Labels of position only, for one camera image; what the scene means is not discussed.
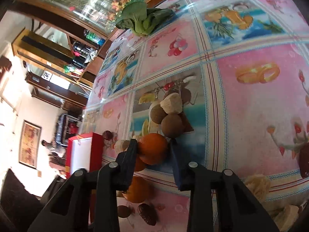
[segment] wall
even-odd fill
[[[5,102],[0,103],[0,181],[4,178],[8,168],[12,168],[15,175],[32,194],[42,196],[56,175],[56,171],[49,167],[48,151],[42,145],[38,149],[37,170],[42,177],[37,176],[37,170],[24,166],[18,162],[18,151],[23,121],[27,120],[42,127],[41,138],[52,139],[56,118],[63,111],[39,99],[31,97],[32,86],[25,78],[22,61],[14,57],[10,43],[24,27],[31,26],[31,20],[23,15],[7,12],[0,22],[0,54],[2,53],[12,62],[12,68],[2,79],[0,94],[12,103],[12,108]]]

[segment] red flower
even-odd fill
[[[280,150],[281,155],[283,156],[284,151],[285,151],[284,147],[279,147],[279,150]]]
[[[298,77],[299,77],[299,80],[302,81],[302,83],[305,82],[305,77],[301,70],[299,70]]]
[[[301,133],[302,132],[302,128],[298,124],[294,124],[294,128],[295,128],[295,132],[296,133]]]

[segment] green leafy vegetable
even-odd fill
[[[149,35],[173,14],[171,9],[147,8],[144,2],[134,2],[126,6],[116,27],[131,29],[138,36]]]

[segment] orange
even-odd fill
[[[139,156],[136,156],[136,161],[135,161],[135,168],[134,168],[134,172],[139,172],[142,171],[146,168],[146,164],[144,162],[141,161],[141,159],[139,158]]]
[[[167,140],[158,133],[149,133],[138,142],[139,157],[149,165],[161,163],[166,157],[167,149]]]
[[[141,203],[151,194],[149,183],[142,177],[133,176],[132,183],[126,192],[122,192],[124,198],[132,203]]]

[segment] red fruit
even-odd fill
[[[182,40],[180,40],[179,41],[179,47],[183,47],[183,46],[185,46],[186,45],[186,40],[185,39],[182,39]]]
[[[180,49],[178,49],[178,48],[175,48],[175,50],[174,50],[174,55],[180,55],[182,53],[182,51],[180,50]]]
[[[301,70],[298,73],[298,77],[299,77],[299,80],[302,81],[302,83],[305,82],[305,77]]]
[[[174,43],[176,42],[176,40],[172,41],[171,44],[170,44],[170,49],[173,49],[174,48]]]
[[[301,133],[302,132],[302,128],[298,124],[294,124],[294,128],[295,128],[295,132],[296,133]]]
[[[279,147],[279,150],[280,150],[281,155],[283,156],[284,151],[285,151],[284,147]]]
[[[172,82],[170,82],[170,83],[168,83],[168,88],[173,88],[174,87],[174,85],[175,85],[175,83],[172,81]]]
[[[168,56],[172,56],[174,54],[174,47],[172,49],[170,49],[167,53]]]
[[[169,90],[168,84],[166,84],[166,85],[163,87],[163,89],[164,89],[165,91],[168,91],[168,90]]]

